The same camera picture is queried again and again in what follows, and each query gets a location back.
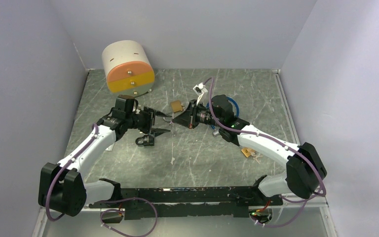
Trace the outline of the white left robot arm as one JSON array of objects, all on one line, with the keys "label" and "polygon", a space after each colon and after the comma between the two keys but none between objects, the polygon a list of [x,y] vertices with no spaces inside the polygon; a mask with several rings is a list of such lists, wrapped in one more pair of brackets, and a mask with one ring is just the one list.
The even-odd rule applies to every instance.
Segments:
[{"label": "white left robot arm", "polygon": [[122,199],[120,183],[101,178],[87,184],[84,176],[106,148],[130,129],[143,133],[135,141],[138,146],[154,145],[155,137],[168,132],[153,127],[155,118],[167,116],[150,107],[139,107],[132,96],[118,96],[110,111],[92,124],[90,134],[77,148],[57,163],[48,162],[41,169],[38,203],[45,208],[48,219],[57,221],[64,215],[76,216],[84,206],[96,202],[118,206]]}]

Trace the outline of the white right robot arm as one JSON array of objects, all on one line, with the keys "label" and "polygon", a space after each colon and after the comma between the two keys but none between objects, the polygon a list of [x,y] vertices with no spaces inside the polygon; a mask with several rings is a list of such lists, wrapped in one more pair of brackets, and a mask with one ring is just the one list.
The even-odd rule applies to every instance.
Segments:
[{"label": "white right robot arm", "polygon": [[189,129],[199,124],[214,126],[225,141],[252,149],[282,166],[284,172],[260,178],[255,185],[257,188],[252,190],[251,196],[258,205],[275,195],[293,193],[302,199],[325,195],[323,179],[327,171],[312,144],[298,145],[275,138],[240,119],[236,112],[237,107],[227,96],[217,95],[209,106],[191,100],[172,122]]}]

